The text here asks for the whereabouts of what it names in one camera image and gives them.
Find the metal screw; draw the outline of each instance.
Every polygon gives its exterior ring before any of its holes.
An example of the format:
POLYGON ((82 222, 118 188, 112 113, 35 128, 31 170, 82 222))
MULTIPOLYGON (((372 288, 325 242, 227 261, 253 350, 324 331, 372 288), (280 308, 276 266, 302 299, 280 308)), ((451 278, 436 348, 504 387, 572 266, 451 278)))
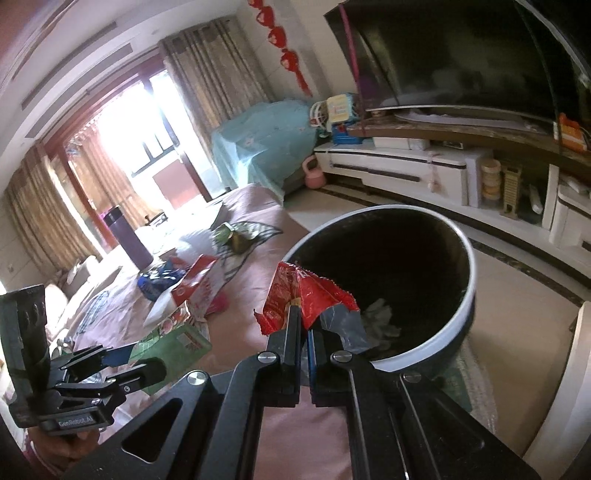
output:
POLYGON ((419 372, 406 372, 402 374, 402 378, 408 383, 419 383, 421 381, 421 374, 419 372))
POLYGON ((203 385, 207 381, 207 374, 201 370, 195 370, 187 375, 187 382, 191 385, 203 385))
POLYGON ((339 350, 333 353, 331 356, 332 360, 340 364, 346 364, 353 359, 353 354, 347 350, 339 350))
POLYGON ((262 364, 271 364, 277 360, 277 355, 273 352, 261 352, 259 353, 258 359, 262 364))

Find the black television screen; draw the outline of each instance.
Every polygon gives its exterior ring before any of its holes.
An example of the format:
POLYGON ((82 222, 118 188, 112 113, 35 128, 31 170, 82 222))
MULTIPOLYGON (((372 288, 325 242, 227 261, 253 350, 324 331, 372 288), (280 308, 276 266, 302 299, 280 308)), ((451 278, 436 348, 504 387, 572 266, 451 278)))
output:
MULTIPOLYGON (((569 55, 514 0, 349 0, 345 9, 368 110, 450 105, 554 119, 544 55, 559 110, 579 118, 569 55)), ((350 63, 339 9, 326 19, 350 63)))

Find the trash can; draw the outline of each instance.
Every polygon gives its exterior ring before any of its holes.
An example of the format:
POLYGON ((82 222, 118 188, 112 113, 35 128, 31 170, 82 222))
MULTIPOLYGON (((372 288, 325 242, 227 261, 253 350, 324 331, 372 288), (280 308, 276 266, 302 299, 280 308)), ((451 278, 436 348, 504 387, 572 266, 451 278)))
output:
POLYGON ((412 367, 429 377, 459 349, 474 317, 476 260, 467 237, 431 210, 385 205, 343 215, 285 256, 352 293, 363 312, 377 299, 401 329, 390 350, 368 351, 384 371, 412 367))

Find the brown patterned curtain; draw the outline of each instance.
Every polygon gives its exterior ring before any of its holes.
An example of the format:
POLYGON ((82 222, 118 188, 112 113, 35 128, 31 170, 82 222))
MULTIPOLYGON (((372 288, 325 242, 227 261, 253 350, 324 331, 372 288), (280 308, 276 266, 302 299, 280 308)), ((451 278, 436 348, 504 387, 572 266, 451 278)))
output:
POLYGON ((135 230, 145 225, 146 215, 153 218, 162 211, 152 208, 136 193, 123 169, 105 151, 94 125, 86 127, 76 139, 79 145, 71 145, 68 151, 79 155, 70 155, 70 161, 99 215, 119 205, 135 230))
POLYGON ((67 198, 43 146, 32 147, 5 192, 18 237, 48 278, 104 251, 67 198))
POLYGON ((158 46, 210 158, 213 130, 256 103, 274 100, 234 17, 180 31, 158 46))

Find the drawer handle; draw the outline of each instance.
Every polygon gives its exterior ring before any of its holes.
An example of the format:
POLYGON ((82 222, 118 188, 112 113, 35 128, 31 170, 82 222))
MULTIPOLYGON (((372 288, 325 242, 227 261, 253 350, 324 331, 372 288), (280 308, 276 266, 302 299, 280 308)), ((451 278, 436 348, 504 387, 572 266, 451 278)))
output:
POLYGON ((415 181, 417 183, 421 181, 421 177, 417 177, 415 175, 408 175, 406 173, 396 173, 393 171, 385 171, 385 170, 374 170, 372 168, 358 167, 358 166, 354 166, 354 165, 343 165, 341 163, 333 163, 331 166, 333 168, 342 168, 344 170, 364 171, 365 173, 371 173, 372 175, 381 175, 382 177, 392 177, 394 179, 415 181))

